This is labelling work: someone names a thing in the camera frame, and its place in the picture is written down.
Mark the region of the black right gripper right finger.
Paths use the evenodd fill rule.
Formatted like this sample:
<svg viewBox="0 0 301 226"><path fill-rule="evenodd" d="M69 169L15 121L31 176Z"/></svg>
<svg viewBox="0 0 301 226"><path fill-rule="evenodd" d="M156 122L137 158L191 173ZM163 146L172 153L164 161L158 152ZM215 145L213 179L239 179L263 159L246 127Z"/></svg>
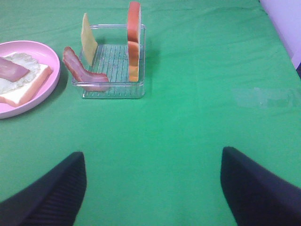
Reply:
<svg viewBox="0 0 301 226"><path fill-rule="evenodd" d="M220 182L239 226L299 226L301 190L234 147L222 151Z"/></svg>

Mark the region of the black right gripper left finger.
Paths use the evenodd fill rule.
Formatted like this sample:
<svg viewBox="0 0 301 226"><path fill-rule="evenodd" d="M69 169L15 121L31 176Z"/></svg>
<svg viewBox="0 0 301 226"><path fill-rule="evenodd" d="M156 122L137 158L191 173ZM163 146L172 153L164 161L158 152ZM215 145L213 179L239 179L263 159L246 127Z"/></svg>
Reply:
<svg viewBox="0 0 301 226"><path fill-rule="evenodd" d="M73 152L34 183L0 203L2 226L72 226L87 188L85 158Z"/></svg>

